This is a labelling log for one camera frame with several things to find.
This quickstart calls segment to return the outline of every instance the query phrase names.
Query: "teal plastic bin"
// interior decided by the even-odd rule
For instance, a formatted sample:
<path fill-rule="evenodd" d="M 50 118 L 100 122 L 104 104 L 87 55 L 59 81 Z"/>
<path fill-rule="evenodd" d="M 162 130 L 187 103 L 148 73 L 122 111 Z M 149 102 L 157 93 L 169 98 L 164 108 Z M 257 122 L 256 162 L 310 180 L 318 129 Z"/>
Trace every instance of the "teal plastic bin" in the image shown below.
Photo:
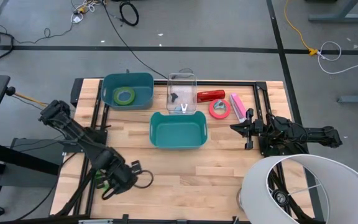
<path fill-rule="evenodd" d="M 114 92 L 120 87 L 135 91 L 135 100 L 129 105 L 114 102 Z M 114 110 L 144 110 L 153 105 L 154 79 L 149 73 L 120 73 L 103 80 L 101 99 Z"/>
<path fill-rule="evenodd" d="M 197 149 L 208 139 L 205 115 L 162 115 L 156 112 L 150 119 L 150 141 L 157 148 Z"/>

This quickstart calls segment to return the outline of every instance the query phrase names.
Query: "wooden table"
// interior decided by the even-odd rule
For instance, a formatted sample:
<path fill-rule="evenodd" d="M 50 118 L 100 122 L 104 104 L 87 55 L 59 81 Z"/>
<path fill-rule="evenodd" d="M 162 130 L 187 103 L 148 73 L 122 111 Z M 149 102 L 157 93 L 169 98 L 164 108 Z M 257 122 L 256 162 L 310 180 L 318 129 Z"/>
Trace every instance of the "wooden table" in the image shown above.
<path fill-rule="evenodd" d="M 75 120 L 83 126 L 91 123 L 98 83 L 99 79 L 83 81 L 75 113 Z M 267 86 L 272 113 L 291 118 L 283 83 L 267 82 Z M 197 86 L 198 91 L 217 89 L 225 90 L 226 100 L 230 93 L 237 93 L 246 108 L 255 109 L 254 92 L 250 87 Z M 156 149 L 149 140 L 149 121 L 154 112 L 167 114 L 166 95 L 167 87 L 156 85 L 151 109 L 109 110 L 107 125 L 111 127 L 107 129 L 107 145 L 121 153 L 128 164 L 140 160 L 143 169 L 154 173 L 155 180 L 147 189 L 132 188 L 105 201 L 101 199 L 103 191 L 95 190 L 91 217 L 122 218 L 123 214 L 129 214 L 130 219 L 231 220 L 238 215 L 240 220 L 247 220 L 237 206 L 236 194 L 247 171 L 263 158 L 257 140 L 254 140 L 253 150 L 245 151 L 246 139 L 229 127 L 238 123 L 234 112 L 226 119 L 216 120 L 209 115 L 207 102 L 198 104 L 197 108 L 206 115 L 208 122 L 208 140 L 203 147 L 190 151 Z M 265 113 L 262 93 L 259 95 Z M 83 156 L 77 154 L 62 168 L 51 214 L 58 212 L 76 190 Z M 301 165 L 284 162 L 283 167 L 289 192 L 307 188 Z M 140 176 L 139 185 L 146 183 L 148 178 Z M 84 192 L 80 213 L 85 210 L 87 194 L 88 189 Z M 305 213 L 314 216 L 308 191 L 293 197 Z"/>

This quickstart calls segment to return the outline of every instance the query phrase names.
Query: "white lamp shade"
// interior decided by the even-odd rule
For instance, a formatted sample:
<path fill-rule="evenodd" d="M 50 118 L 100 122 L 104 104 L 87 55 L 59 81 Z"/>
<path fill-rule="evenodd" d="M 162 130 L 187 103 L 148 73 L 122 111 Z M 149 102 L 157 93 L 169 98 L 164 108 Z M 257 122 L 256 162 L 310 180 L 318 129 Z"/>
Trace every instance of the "white lamp shade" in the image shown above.
<path fill-rule="evenodd" d="M 285 159 L 303 165 L 319 180 L 328 200 L 327 224 L 358 224 L 358 173 L 339 162 L 307 154 L 272 156 L 251 167 L 242 183 L 240 201 L 252 224 L 298 223 L 277 205 L 267 183 L 270 171 Z"/>

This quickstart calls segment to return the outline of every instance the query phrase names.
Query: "concrete floor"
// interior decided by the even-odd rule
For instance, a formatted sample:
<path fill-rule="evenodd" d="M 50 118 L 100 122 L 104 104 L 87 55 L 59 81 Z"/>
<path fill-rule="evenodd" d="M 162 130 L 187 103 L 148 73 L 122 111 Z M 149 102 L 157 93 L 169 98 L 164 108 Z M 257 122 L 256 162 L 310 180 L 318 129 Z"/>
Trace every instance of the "concrete floor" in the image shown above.
<path fill-rule="evenodd" d="M 121 23 L 113 19 L 130 46 L 277 48 L 265 1 L 148 0 L 133 3 L 140 13 L 138 26 L 120 27 Z M 335 11 L 343 3 L 293 0 L 288 7 L 288 16 L 305 34 L 311 47 L 319 48 L 323 42 L 331 40 L 343 49 L 353 50 L 354 45 L 358 45 L 358 24 L 311 24 L 307 21 L 309 13 Z M 284 20 L 284 4 L 285 0 L 273 1 L 283 46 L 285 49 L 303 49 L 297 33 Z M 49 27 L 52 34 L 67 30 L 70 27 L 70 8 L 69 0 L 8 1 L 0 16 L 0 24 L 20 41 L 35 40 L 43 36 L 45 27 Z M 109 4 L 108 10 L 119 14 L 116 3 Z M 41 40 L 37 45 L 123 46 L 101 6 L 86 14 L 84 20 L 67 35 Z M 153 51 L 136 54 L 147 65 L 164 74 L 191 68 L 198 79 L 285 80 L 276 53 Z M 337 149 L 310 144 L 310 152 L 358 171 L 358 105 L 336 103 L 341 95 L 358 95 L 358 68 L 340 75 L 328 75 L 320 70 L 316 57 L 295 54 L 286 54 L 286 57 L 303 124 L 309 127 L 334 126 L 344 142 Z M 355 64 L 358 64 L 358 55 L 345 55 L 340 61 L 324 63 L 323 66 L 336 71 Z M 122 51 L 16 50 L 0 60 L 0 75 L 9 75 L 10 85 L 44 102 L 53 99 L 69 101 L 75 78 L 103 77 L 126 69 L 149 72 L 130 52 Z M 56 137 L 58 133 L 38 122 L 38 117 L 37 109 L 5 97 L 0 106 L 0 144 L 9 145 L 14 137 Z M 1 216 L 0 221 L 27 213 L 48 191 L 43 188 L 2 189 L 0 206 L 11 209 L 11 212 Z M 46 217 L 51 202 L 52 197 L 31 217 Z"/>

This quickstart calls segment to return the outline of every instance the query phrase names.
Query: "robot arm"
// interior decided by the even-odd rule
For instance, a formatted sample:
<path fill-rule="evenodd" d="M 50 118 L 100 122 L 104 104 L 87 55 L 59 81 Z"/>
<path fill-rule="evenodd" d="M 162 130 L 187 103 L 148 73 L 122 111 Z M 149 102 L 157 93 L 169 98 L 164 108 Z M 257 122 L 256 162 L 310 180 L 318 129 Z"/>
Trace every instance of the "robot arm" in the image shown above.
<path fill-rule="evenodd" d="M 137 175 L 142 172 L 139 161 L 133 162 L 132 167 L 129 167 L 125 164 L 125 159 L 113 147 L 96 143 L 93 140 L 94 130 L 84 128 L 71 119 L 70 107 L 65 102 L 53 100 L 41 111 L 39 121 L 62 132 L 67 139 L 74 140 L 85 152 L 92 165 L 83 183 L 57 215 L 66 215 L 70 212 L 88 182 L 95 177 L 97 170 L 100 170 L 103 180 L 109 184 L 109 188 L 102 195 L 105 200 L 114 194 L 129 190 L 137 182 Z"/>
<path fill-rule="evenodd" d="M 289 119 L 266 114 L 267 124 L 261 119 L 252 122 L 252 109 L 247 111 L 247 120 L 240 124 L 230 125 L 243 137 L 259 137 L 260 152 L 266 156 L 307 153 L 304 144 L 307 142 L 320 143 L 332 148 L 339 147 L 342 141 L 338 131 L 331 126 L 323 128 L 304 128 Z"/>

